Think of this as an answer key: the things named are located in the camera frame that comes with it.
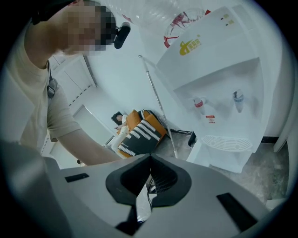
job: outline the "beige t-shirt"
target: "beige t-shirt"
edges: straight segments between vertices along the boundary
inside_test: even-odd
[[[50,67],[39,69],[28,58],[24,47],[23,33],[17,40],[7,60],[11,79],[34,105],[34,111],[22,133],[20,143],[41,151],[49,130],[51,140],[80,129],[74,120],[61,86],[57,86],[48,107],[47,86]]]

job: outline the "tiled floor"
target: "tiled floor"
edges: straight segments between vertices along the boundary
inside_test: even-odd
[[[187,145],[189,138],[189,135],[173,133],[180,159],[186,160],[190,154],[190,148]],[[213,166],[210,168],[240,184],[263,203],[269,199],[284,198],[289,176],[288,148],[285,145],[279,153],[274,153],[273,145],[261,144],[257,152],[251,155],[240,174]],[[171,140],[164,138],[154,153],[175,157]]]

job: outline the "yellow logo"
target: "yellow logo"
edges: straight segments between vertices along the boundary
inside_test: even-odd
[[[181,55],[186,55],[188,53],[190,53],[191,51],[197,49],[199,47],[199,45],[201,45],[201,42],[199,41],[199,39],[195,39],[195,40],[190,40],[186,43],[184,43],[184,41],[181,42],[180,44],[180,54]]]

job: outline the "baseboard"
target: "baseboard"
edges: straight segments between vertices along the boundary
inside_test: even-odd
[[[173,133],[178,133],[178,134],[187,134],[187,135],[191,135],[190,131],[184,131],[184,130],[175,130],[175,129],[171,129],[171,132]],[[270,143],[270,144],[275,144],[278,140],[278,136],[264,136],[261,143]]]

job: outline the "gray device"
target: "gray device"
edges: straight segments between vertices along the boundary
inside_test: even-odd
[[[270,219],[250,192],[210,168],[155,154],[60,170],[52,158],[1,142],[16,201],[50,237],[251,237]],[[151,174],[157,196],[139,223],[135,199]]]

